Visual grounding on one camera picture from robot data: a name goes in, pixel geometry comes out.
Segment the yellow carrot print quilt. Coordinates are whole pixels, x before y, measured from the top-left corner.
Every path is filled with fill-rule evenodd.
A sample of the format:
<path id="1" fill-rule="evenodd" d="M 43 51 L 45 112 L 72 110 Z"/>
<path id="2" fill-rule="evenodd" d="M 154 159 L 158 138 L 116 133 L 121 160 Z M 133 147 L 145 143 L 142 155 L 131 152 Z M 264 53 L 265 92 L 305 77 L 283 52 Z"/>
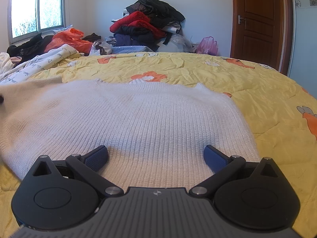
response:
<path id="1" fill-rule="evenodd" d="M 243 113 L 260 156 L 272 157 L 296 191 L 300 213 L 294 229 L 316 235 L 316 99 L 294 80 L 249 61 L 190 53 L 130 53 L 56 59 L 33 79 L 64 82 L 204 84 L 230 97 Z"/>

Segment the window with metal frame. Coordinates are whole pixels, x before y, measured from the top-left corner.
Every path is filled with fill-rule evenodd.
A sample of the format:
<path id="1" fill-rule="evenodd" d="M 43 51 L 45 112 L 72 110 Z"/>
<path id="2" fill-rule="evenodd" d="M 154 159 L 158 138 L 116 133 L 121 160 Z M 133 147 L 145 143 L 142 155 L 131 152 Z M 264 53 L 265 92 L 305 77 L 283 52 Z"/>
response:
<path id="1" fill-rule="evenodd" d="M 64 0 L 9 0 L 9 44 L 50 34 L 65 25 Z"/>

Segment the clear grey plastic bag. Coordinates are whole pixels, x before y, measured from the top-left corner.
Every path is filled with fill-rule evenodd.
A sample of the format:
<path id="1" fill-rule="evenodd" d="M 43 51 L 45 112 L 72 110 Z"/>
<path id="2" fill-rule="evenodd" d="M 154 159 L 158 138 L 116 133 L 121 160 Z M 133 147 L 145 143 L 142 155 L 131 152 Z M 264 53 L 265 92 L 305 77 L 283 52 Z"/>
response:
<path id="1" fill-rule="evenodd" d="M 166 38 L 161 39 L 157 45 L 157 52 L 168 53 L 193 53 L 193 47 L 191 42 L 182 35 L 172 34 L 169 42 L 166 42 Z"/>

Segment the black garment pile top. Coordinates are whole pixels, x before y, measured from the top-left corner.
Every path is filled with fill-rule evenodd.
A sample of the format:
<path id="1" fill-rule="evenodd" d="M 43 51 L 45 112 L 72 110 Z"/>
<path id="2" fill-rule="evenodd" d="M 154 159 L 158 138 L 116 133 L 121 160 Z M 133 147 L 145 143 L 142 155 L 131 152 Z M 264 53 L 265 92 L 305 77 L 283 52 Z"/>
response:
<path id="1" fill-rule="evenodd" d="M 160 0 L 137 0 L 134 4 L 126 7 L 126 11 L 129 14 L 135 11 L 142 12 L 150 18 L 150 23 L 159 29 L 171 23 L 180 24 L 185 20 L 183 14 L 170 4 Z"/>

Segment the light blue folded blanket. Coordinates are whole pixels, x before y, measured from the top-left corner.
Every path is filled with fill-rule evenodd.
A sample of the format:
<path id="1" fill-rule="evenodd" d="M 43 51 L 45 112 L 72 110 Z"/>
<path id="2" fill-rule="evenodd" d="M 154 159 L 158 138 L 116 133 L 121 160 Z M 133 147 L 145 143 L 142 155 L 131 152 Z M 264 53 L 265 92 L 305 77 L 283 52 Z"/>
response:
<path id="1" fill-rule="evenodd" d="M 113 46 L 111 49 L 112 49 L 112 54 L 153 52 L 153 50 L 147 46 Z"/>

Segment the orange plastic bag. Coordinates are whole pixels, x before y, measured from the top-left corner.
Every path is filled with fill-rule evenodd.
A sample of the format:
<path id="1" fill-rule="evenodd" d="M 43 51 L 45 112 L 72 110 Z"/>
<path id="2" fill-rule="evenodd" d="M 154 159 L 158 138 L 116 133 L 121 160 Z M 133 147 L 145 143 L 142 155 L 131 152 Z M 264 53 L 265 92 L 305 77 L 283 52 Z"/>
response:
<path id="1" fill-rule="evenodd" d="M 93 45 L 92 42 L 83 40 L 84 33 L 75 28 L 61 31 L 55 35 L 51 42 L 46 46 L 44 52 L 47 53 L 51 49 L 56 49 L 64 44 L 70 45 L 80 53 L 89 53 Z"/>

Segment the black clothes by window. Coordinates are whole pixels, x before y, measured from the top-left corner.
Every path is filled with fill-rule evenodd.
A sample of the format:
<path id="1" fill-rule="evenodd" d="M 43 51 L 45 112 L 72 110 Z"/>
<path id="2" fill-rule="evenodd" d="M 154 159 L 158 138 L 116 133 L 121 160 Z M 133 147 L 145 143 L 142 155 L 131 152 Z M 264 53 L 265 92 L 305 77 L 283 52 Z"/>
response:
<path id="1" fill-rule="evenodd" d="M 7 53 L 11 57 L 20 57 L 20 63 L 23 63 L 33 59 L 37 55 L 44 54 L 46 46 L 52 41 L 52 39 L 52 35 L 48 35 L 43 38 L 41 33 L 39 33 L 32 37 L 28 42 L 25 42 L 20 46 L 9 46 Z"/>

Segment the red garment on pile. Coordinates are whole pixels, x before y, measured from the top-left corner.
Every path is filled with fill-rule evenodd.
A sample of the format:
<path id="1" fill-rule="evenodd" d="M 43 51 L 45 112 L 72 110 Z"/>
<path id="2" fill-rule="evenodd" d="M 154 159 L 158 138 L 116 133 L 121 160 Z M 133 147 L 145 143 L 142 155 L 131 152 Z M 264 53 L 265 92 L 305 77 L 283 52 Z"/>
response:
<path id="1" fill-rule="evenodd" d="M 165 32 L 150 23 L 150 18 L 143 12 L 135 11 L 126 17 L 123 17 L 110 26 L 110 32 L 115 33 L 121 26 L 138 27 L 148 29 L 153 33 L 155 39 L 161 39 L 166 36 Z"/>

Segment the pink plastic bag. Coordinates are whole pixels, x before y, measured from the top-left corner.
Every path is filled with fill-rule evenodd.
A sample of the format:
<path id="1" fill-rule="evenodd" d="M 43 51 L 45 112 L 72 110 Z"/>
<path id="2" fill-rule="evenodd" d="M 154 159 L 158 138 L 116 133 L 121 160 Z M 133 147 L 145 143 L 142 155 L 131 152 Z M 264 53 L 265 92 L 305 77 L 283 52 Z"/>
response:
<path id="1" fill-rule="evenodd" d="M 197 47 L 196 53 L 217 56 L 217 53 L 218 53 L 217 41 L 215 41 L 212 36 L 203 38 Z"/>

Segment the white crumpled plastic bag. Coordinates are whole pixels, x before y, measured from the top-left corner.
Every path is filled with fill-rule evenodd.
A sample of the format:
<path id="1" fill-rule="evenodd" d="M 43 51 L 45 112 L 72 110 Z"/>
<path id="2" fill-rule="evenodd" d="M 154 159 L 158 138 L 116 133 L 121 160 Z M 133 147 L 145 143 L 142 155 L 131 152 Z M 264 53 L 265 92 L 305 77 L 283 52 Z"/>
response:
<path id="1" fill-rule="evenodd" d="M 112 46 L 105 41 L 98 40 L 92 44 L 89 55 L 100 56 L 100 55 L 109 55 L 111 53 L 112 53 Z"/>

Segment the dark navy clothes stack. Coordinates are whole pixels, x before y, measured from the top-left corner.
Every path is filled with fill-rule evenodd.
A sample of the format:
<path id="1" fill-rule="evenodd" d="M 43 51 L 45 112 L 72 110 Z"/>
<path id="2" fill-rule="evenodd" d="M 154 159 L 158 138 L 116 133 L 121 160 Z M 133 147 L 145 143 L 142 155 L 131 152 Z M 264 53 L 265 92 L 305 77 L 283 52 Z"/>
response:
<path id="1" fill-rule="evenodd" d="M 167 45 L 172 34 L 155 27 L 149 29 L 136 26 L 121 26 L 115 31 L 113 36 L 116 39 L 116 46 L 146 46 L 156 52 L 159 48 L 159 41 L 163 39 L 163 44 Z"/>

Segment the white knitted sweater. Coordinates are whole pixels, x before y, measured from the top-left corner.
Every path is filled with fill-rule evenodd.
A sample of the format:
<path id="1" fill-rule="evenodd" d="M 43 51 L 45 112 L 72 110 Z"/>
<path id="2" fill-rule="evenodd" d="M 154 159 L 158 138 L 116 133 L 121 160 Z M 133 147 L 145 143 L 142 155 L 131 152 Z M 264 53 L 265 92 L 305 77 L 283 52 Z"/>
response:
<path id="1" fill-rule="evenodd" d="M 20 179 L 35 160 L 105 146 L 101 175 L 126 189 L 185 187 L 209 178 L 211 145 L 257 162 L 254 137 L 231 98 L 203 84 L 114 84 L 59 78 L 1 86 L 1 158 Z"/>

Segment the white lettered blanket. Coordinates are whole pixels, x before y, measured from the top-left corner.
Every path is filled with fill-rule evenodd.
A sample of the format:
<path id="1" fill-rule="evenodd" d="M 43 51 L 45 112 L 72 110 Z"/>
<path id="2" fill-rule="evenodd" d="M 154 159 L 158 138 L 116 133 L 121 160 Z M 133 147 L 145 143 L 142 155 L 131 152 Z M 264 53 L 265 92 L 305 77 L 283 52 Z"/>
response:
<path id="1" fill-rule="evenodd" d="M 1 85 L 26 81 L 36 73 L 48 70 L 60 61 L 77 53 L 76 49 L 67 44 L 56 49 L 51 49 L 49 52 L 37 55 L 32 60 L 26 61 L 16 68 L 1 74 Z"/>

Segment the brown wooden door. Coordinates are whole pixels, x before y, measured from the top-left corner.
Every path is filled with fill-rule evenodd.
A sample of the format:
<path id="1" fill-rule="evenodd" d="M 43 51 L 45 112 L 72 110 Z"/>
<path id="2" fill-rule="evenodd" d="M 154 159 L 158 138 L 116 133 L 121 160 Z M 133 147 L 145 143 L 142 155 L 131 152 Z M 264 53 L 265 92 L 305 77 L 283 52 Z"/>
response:
<path id="1" fill-rule="evenodd" d="M 230 56 L 287 75 L 293 45 L 293 0 L 233 0 Z M 238 15 L 246 19 L 238 24 Z"/>

